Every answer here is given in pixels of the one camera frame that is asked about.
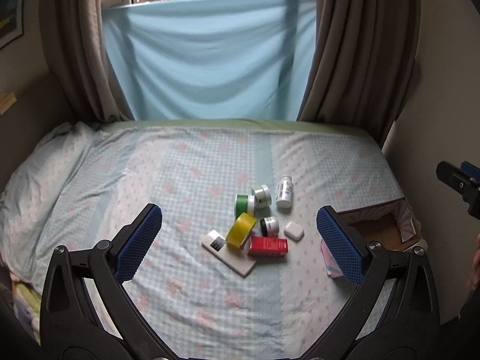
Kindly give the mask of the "person's hand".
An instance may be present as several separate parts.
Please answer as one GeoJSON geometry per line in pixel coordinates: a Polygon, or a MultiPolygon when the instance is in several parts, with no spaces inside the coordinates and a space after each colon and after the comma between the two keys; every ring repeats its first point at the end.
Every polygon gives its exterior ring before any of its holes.
{"type": "Polygon", "coordinates": [[[473,255],[473,261],[468,280],[468,286],[471,290],[475,290],[479,286],[480,281],[480,235],[477,236],[477,249],[473,255]]]}

